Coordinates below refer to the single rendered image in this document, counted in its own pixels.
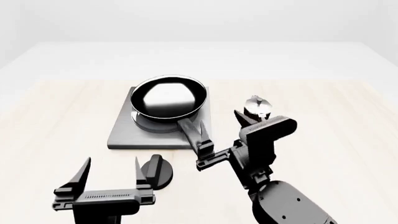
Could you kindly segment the silver moka pot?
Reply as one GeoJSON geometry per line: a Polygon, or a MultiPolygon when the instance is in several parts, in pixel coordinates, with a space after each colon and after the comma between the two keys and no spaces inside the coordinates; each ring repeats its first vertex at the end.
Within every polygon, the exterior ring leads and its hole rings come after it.
{"type": "Polygon", "coordinates": [[[260,96],[252,95],[252,97],[245,102],[244,115],[261,122],[269,119],[271,109],[272,105],[267,100],[260,96]]]}

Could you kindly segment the black frying pan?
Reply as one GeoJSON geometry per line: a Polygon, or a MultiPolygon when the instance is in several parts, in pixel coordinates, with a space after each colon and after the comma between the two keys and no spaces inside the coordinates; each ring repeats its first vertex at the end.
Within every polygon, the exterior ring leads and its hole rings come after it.
{"type": "Polygon", "coordinates": [[[205,86],[194,78],[162,75],[140,83],[130,96],[137,113],[156,123],[175,123],[197,154],[200,132],[190,118],[207,99],[205,86]]]}

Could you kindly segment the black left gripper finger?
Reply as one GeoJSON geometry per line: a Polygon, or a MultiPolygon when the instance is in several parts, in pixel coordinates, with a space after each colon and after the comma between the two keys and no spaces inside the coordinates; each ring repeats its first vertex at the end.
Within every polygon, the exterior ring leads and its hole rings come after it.
{"type": "Polygon", "coordinates": [[[152,186],[147,182],[145,175],[141,171],[141,167],[138,158],[135,158],[136,168],[136,189],[137,190],[152,190],[152,186]]]}
{"type": "Polygon", "coordinates": [[[91,158],[87,158],[75,176],[66,184],[55,189],[53,193],[58,197],[78,197],[85,189],[86,181],[91,167],[91,158]]]}

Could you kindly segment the black stove knob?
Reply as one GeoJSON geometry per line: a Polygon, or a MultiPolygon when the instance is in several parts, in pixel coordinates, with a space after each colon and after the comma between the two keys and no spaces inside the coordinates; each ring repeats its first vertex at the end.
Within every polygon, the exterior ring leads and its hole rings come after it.
{"type": "Polygon", "coordinates": [[[153,154],[141,171],[153,190],[162,190],[168,186],[174,176],[173,168],[160,154],[153,154]]]}

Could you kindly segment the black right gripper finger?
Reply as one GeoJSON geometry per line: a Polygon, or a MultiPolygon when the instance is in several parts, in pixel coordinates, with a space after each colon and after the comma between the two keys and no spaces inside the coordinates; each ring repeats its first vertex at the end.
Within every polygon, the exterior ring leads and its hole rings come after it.
{"type": "Polygon", "coordinates": [[[198,157],[206,157],[214,153],[214,143],[210,139],[209,134],[205,128],[204,122],[200,122],[200,141],[197,143],[197,155],[198,157]]]}
{"type": "Polygon", "coordinates": [[[251,119],[250,117],[247,117],[240,111],[234,110],[234,115],[241,126],[241,132],[248,132],[249,130],[257,130],[261,128],[261,123],[254,119],[251,119]]]}

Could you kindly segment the grey single-burner stove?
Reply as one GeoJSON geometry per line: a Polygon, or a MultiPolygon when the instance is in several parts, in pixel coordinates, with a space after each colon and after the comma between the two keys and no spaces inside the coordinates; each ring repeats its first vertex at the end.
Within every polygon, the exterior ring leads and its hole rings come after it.
{"type": "MultiPolygon", "coordinates": [[[[130,96],[136,87],[132,87],[121,108],[113,130],[108,138],[109,149],[191,149],[184,133],[175,123],[156,123],[137,113],[131,105],[130,96]]],[[[207,99],[196,115],[190,120],[198,132],[200,122],[211,137],[210,91],[207,99]]]]}

